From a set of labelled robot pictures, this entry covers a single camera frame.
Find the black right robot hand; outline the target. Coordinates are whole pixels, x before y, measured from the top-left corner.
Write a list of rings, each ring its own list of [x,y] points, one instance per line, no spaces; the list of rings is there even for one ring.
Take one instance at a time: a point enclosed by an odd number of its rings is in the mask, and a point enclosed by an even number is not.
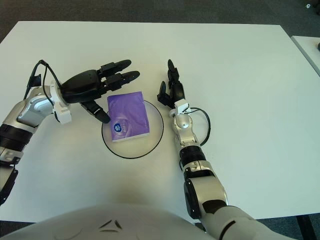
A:
[[[157,100],[164,106],[174,109],[175,102],[185,99],[185,92],[183,84],[180,82],[179,71],[171,59],[168,60],[167,66],[168,83],[166,84],[165,81],[161,82]]]

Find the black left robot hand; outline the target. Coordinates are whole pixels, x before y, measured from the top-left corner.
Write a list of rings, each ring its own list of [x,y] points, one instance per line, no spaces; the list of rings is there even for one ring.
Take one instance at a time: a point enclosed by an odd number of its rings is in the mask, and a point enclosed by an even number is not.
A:
[[[102,123],[109,123],[111,118],[95,100],[108,91],[116,91],[140,76],[139,71],[120,73],[131,64],[126,59],[111,62],[100,69],[81,72],[61,85],[63,99],[69,104],[79,103],[88,113]]]

